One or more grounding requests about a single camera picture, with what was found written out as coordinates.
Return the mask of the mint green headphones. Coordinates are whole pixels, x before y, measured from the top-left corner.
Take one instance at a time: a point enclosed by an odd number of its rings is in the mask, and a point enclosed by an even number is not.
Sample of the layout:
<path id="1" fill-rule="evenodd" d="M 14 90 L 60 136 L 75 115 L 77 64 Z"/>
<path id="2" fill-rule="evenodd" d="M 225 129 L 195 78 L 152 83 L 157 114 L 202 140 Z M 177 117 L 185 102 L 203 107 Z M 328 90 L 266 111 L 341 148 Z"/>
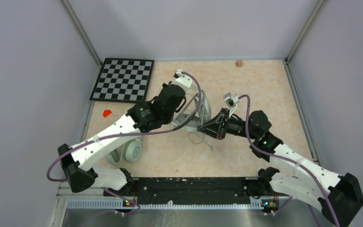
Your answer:
<path id="1" fill-rule="evenodd" d="M 138 137 L 121 145 L 105 157 L 113 165 L 119 165 L 121 161 L 133 163 L 140 158 L 142 150 L 143 138 Z"/>

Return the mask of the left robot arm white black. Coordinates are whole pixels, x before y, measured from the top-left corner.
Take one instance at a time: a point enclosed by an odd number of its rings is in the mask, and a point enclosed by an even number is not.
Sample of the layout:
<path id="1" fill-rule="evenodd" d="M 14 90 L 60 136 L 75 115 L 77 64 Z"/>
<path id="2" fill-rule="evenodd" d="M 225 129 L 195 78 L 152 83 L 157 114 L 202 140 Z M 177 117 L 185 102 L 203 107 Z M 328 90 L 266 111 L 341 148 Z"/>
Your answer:
<path id="1" fill-rule="evenodd" d="M 115 189 L 120 195 L 130 194 L 133 183 L 125 170 L 98 168 L 96 163 L 138 137 L 162 134 L 159 128 L 171 123 L 190 87 L 191 82 L 163 85 L 152 101 L 135 104 L 93 137 L 75 145 L 60 145 L 55 163 L 60 164 L 71 192 L 79 193 L 95 186 Z"/>

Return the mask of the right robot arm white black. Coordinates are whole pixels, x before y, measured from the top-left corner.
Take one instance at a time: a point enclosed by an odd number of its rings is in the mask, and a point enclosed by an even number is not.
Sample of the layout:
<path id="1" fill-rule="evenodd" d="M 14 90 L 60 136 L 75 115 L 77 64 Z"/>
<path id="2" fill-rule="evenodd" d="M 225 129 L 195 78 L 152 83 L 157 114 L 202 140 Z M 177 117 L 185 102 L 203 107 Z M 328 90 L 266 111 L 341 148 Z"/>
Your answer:
<path id="1" fill-rule="evenodd" d="M 198 127 L 217 140 L 226 134 L 249 140 L 250 149 L 273 167 L 258 172 L 259 191 L 291 196 L 319 210 L 332 224 L 348 227 L 363 207 L 363 193 L 357 177 L 340 175 L 319 166 L 291 149 L 269 129 L 271 123 L 262 111 L 252 112 L 247 120 L 230 116 L 223 108 L 211 120 Z"/>

